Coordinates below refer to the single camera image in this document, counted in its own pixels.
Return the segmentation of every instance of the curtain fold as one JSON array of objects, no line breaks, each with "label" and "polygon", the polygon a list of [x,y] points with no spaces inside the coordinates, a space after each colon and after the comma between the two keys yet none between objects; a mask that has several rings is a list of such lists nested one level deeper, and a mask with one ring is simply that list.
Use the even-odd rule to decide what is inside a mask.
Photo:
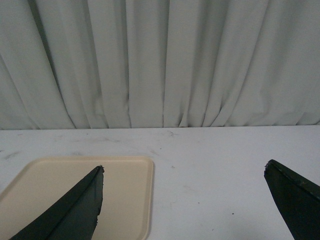
[{"label": "curtain fold", "polygon": [[320,124],[320,1],[0,1],[0,129]]}]

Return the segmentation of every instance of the beige tray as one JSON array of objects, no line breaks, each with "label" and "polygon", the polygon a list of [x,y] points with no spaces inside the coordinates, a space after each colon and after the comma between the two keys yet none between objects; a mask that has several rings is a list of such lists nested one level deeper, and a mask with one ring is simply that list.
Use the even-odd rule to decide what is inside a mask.
[{"label": "beige tray", "polygon": [[48,157],[29,163],[0,195],[0,240],[48,209],[94,167],[104,167],[103,202],[93,240],[145,240],[154,164],[144,156]]}]

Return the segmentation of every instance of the smudge mark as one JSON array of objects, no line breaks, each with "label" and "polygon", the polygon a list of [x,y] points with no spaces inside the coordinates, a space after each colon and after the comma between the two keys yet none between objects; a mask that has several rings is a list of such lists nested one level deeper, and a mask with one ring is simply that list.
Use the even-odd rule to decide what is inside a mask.
[{"label": "smudge mark", "polygon": [[14,158],[15,156],[17,156],[19,153],[20,153],[20,151],[15,151],[15,152],[13,152],[13,153],[10,153],[10,154],[8,154],[7,156],[5,156],[5,157],[3,158],[3,160],[12,159],[12,158]]}]

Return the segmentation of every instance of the table surface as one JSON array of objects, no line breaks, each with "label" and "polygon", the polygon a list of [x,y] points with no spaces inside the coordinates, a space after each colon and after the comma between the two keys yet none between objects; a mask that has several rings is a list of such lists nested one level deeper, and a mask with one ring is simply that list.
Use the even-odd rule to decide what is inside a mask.
[{"label": "table surface", "polygon": [[275,159],[320,185],[319,143],[320,126],[2,130],[0,192],[41,157],[149,156],[148,240],[293,240],[265,165]]}]

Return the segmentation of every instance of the white backdrop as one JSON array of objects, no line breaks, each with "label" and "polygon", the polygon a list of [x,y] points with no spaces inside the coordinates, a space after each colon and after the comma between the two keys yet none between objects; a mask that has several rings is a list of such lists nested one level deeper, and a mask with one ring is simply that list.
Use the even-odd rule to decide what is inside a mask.
[{"label": "white backdrop", "polygon": [[318,0],[2,0],[0,128],[313,125]]}]

